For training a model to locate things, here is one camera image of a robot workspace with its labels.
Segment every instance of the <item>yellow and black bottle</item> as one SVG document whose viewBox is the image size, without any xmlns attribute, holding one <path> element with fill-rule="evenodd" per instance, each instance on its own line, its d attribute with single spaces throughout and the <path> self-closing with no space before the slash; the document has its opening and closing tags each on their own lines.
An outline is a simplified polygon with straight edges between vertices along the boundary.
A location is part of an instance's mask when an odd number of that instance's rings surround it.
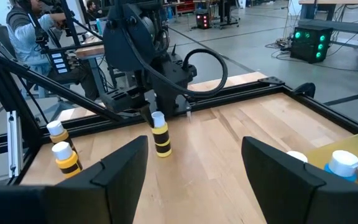
<svg viewBox="0 0 358 224">
<path fill-rule="evenodd" d="M 57 143 L 52 147 L 52 152 L 55 155 L 57 166 L 66 178 L 81 172 L 82 165 L 77 153 L 71 149 L 70 144 L 64 141 Z"/>
<path fill-rule="evenodd" d="M 165 122 L 164 114 L 160 111 L 152 113 L 152 118 L 154 121 L 152 132 L 157 155 L 162 158 L 167 157 L 172 153 L 168 124 Z"/>
<path fill-rule="evenodd" d="M 70 144 L 71 149 L 74 150 L 78 155 L 78 152 L 75 149 L 73 141 L 71 140 L 70 136 L 68 135 L 68 131 L 63 127 L 62 122 L 52 121 L 51 123 L 47 124 L 47 129 L 50 134 L 50 139 L 52 140 L 52 142 L 54 144 L 65 141 L 68 144 Z"/>
</svg>

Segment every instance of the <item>black box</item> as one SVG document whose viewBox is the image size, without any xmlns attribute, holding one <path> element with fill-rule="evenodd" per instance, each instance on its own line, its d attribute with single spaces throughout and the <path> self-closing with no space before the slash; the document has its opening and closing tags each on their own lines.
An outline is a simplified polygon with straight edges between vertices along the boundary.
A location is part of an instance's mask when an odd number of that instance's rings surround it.
<svg viewBox="0 0 358 224">
<path fill-rule="evenodd" d="M 308 63 L 322 62 L 327 56 L 332 28 L 298 26 L 293 33 L 291 57 Z"/>
<path fill-rule="evenodd" d="M 207 10 L 198 10 L 196 12 L 196 24 L 199 29 L 210 28 L 209 24 L 209 13 Z"/>
</svg>

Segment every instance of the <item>gray jacket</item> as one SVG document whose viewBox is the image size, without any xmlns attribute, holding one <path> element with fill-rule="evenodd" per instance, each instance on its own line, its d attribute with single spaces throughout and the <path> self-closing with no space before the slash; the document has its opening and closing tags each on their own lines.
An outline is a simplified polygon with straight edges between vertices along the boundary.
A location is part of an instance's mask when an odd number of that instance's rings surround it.
<svg viewBox="0 0 358 224">
<path fill-rule="evenodd" d="M 48 14 L 43 15 L 38 21 L 45 31 L 48 31 L 54 25 L 53 19 Z M 47 56 L 41 54 L 40 46 L 35 43 L 35 29 L 25 11 L 14 6 L 7 15 L 6 24 L 16 58 L 30 65 L 32 71 L 41 75 L 48 75 L 52 66 Z M 62 35 L 62 32 L 58 29 L 53 28 L 52 31 L 57 39 Z"/>
</svg>

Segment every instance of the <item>desk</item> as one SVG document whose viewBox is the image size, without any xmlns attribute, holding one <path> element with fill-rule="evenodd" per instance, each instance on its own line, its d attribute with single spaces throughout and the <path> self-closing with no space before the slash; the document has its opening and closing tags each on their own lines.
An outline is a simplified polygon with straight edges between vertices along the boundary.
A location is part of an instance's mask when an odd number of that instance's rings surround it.
<svg viewBox="0 0 358 224">
<path fill-rule="evenodd" d="M 265 77 L 229 77 L 226 86 Z M 219 80 L 194 84 L 214 88 Z M 74 138 L 84 168 L 139 135 L 149 137 L 149 161 L 134 223 L 265 223 L 241 157 L 243 136 L 283 151 L 308 152 L 351 133 L 282 93 L 240 101 L 168 121 L 173 153 L 155 154 L 150 128 L 137 124 Z M 51 144 L 42 146 L 21 184 L 56 184 L 63 175 Z"/>
<path fill-rule="evenodd" d="M 329 14 L 327 20 L 314 20 L 314 0 L 300 0 L 299 4 L 302 4 L 300 20 L 298 21 L 299 26 L 317 26 L 333 28 L 340 32 L 349 32 L 358 34 L 358 23 L 353 22 L 336 22 L 332 21 L 334 10 L 337 4 L 358 4 L 358 0 L 321 0 L 317 1 L 320 4 L 330 5 Z M 331 42 L 332 44 L 345 45 L 347 47 L 353 47 L 358 49 L 358 45 L 352 45 L 348 43 Z"/>
<path fill-rule="evenodd" d="M 179 13 L 178 13 L 178 6 L 181 6 L 181 5 L 184 5 L 184 4 L 186 4 L 186 3 L 184 3 L 184 2 L 171 2 L 170 4 L 164 4 L 163 5 L 163 7 L 164 8 L 167 8 L 167 7 L 175 7 L 175 22 L 179 22 L 179 20 L 178 20 L 178 15 L 179 15 Z"/>
</svg>

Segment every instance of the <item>person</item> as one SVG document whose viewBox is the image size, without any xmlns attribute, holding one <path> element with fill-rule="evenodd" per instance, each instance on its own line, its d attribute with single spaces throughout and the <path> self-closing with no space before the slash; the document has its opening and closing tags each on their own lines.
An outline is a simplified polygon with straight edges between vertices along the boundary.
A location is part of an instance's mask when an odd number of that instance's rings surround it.
<svg viewBox="0 0 358 224">
<path fill-rule="evenodd" d="M 89 21 L 95 21 L 97 18 L 102 18 L 103 17 L 102 10 L 97 9 L 96 4 L 94 3 L 93 0 L 88 0 L 86 2 L 86 7 L 88 8 L 86 13 L 88 15 L 88 20 Z"/>
<path fill-rule="evenodd" d="M 45 31 L 51 30 L 60 39 L 60 25 L 66 19 L 64 13 L 45 14 L 41 16 L 40 0 L 29 0 L 32 12 L 39 18 L 38 22 Z M 60 83 L 80 83 L 85 91 L 85 97 L 95 100 L 99 97 L 89 64 L 83 63 L 82 68 L 74 68 L 71 72 L 58 74 L 50 64 L 46 54 L 41 54 L 39 44 L 35 43 L 35 28 L 26 11 L 20 7 L 17 0 L 12 0 L 12 9 L 6 16 L 9 39 L 15 50 L 16 59 L 30 66 L 33 72 L 47 76 Z"/>
</svg>

